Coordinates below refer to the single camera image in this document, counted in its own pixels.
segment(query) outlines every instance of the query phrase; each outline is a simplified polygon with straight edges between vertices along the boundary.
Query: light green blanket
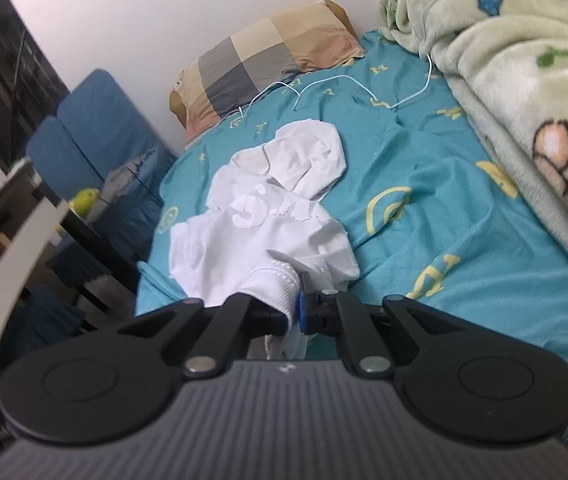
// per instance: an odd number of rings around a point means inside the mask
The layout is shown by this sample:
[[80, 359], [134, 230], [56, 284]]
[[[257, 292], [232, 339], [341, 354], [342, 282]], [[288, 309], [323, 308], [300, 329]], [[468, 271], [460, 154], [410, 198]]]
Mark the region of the light green blanket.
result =
[[488, 152], [568, 252], [568, 0], [379, 0], [432, 57]]

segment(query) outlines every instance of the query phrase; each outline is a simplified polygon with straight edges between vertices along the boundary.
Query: chair backrest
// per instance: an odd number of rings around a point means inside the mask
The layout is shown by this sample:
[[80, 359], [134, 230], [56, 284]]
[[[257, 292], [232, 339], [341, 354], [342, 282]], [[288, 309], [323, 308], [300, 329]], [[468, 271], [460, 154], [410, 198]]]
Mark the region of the chair backrest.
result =
[[84, 79], [59, 105], [57, 118], [103, 180], [159, 142], [105, 70], [94, 70]]
[[101, 188], [108, 174], [159, 144], [150, 124], [105, 70], [94, 70], [30, 138], [26, 154], [60, 197]]
[[26, 155], [57, 196], [72, 199], [87, 187], [101, 188], [104, 180], [56, 117], [48, 116], [28, 144]]

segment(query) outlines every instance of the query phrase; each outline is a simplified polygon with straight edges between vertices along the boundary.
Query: blue chair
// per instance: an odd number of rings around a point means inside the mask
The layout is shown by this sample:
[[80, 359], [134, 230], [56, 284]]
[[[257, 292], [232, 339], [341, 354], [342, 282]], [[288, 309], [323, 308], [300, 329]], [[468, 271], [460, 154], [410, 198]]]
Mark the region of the blue chair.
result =
[[[160, 220], [159, 184], [174, 157], [113, 77], [95, 70], [47, 117], [26, 146], [26, 154], [46, 186], [70, 200], [81, 189], [101, 188], [108, 174], [146, 155], [126, 193], [91, 227], [123, 258], [148, 255]], [[83, 248], [64, 240], [49, 266], [68, 286], [104, 274], [106, 269]]]

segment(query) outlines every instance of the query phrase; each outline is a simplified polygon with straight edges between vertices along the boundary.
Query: metal screw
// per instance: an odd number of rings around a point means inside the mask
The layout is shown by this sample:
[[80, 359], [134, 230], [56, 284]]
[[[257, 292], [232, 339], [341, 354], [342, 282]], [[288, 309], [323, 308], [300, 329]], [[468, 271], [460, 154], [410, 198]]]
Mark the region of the metal screw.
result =
[[198, 355], [186, 361], [186, 369], [194, 374], [209, 372], [215, 366], [217, 366], [217, 362], [207, 355]]
[[359, 367], [369, 374], [385, 372], [391, 367], [391, 362], [381, 355], [369, 355], [359, 362]]

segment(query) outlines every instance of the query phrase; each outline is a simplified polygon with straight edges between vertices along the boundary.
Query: white cable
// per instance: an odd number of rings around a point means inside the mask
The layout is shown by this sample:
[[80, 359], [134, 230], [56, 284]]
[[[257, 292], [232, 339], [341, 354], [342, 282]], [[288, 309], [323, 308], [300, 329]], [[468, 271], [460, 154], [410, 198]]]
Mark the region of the white cable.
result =
[[[253, 100], [248, 104], [248, 108], [246, 108], [246, 113], [248, 113], [248, 110], [251, 109], [251, 106], [253, 106], [253, 103], [255, 102], [255, 99], [257, 99], [260, 95], [262, 95], [266, 90], [268, 90], [270, 87], [275, 86], [275, 85], [284, 85], [287, 88], [290, 88], [293, 92], [295, 92], [298, 95], [298, 99], [299, 99], [299, 95], [300, 93], [295, 90], [291, 85], [289, 85], [288, 83], [284, 83], [283, 81], [273, 81], [270, 85], [268, 85], [266, 88], [264, 88], [261, 92], [259, 92], [256, 96], [254, 96]], [[241, 106], [240, 108], [240, 116], [244, 117], [243, 111], [241, 110]]]
[[359, 86], [361, 86], [363, 89], [365, 89], [375, 101], [377, 101], [377, 97], [375, 97], [375, 94], [373, 94], [373, 92], [371, 92], [368, 88], [366, 88], [364, 85], [362, 85], [362, 83], [360, 83], [357, 79], [352, 78], [350, 75], [340, 74], [340, 75], [334, 75], [333, 77], [328, 77], [326, 79], [320, 79], [319, 81], [314, 81], [314, 82], [310, 83], [310, 85], [305, 86], [304, 89], [302, 89], [302, 91], [299, 92], [299, 94], [297, 95], [297, 101], [295, 101], [295, 104], [293, 105], [293, 111], [295, 111], [295, 108], [297, 108], [297, 103], [299, 102], [299, 99], [301, 99], [302, 94], [306, 90], [308, 90], [311, 86], [317, 85], [317, 84], [320, 84], [320, 83], [325, 83], [327, 81], [330, 81], [331, 79], [337, 79], [338, 77], [345, 77], [345, 78], [350, 79], [351, 81], [354, 81]]
[[428, 87], [429, 87], [429, 83], [430, 83], [430, 73], [433, 70], [433, 61], [432, 59], [430, 59], [430, 56], [427, 54], [426, 57], [429, 58], [429, 76], [426, 78], [426, 85], [424, 85], [424, 88], [422, 88], [419, 92], [415, 92], [412, 95], [409, 95], [408, 97], [405, 97], [404, 99], [402, 99], [401, 101], [398, 101], [397, 103], [395, 103], [393, 106], [389, 106], [388, 109], [392, 110], [393, 108], [395, 108], [396, 106], [399, 106], [402, 103], [407, 102], [409, 99], [413, 99], [414, 97], [417, 97], [419, 94], [421, 94], [422, 92], [424, 92]]

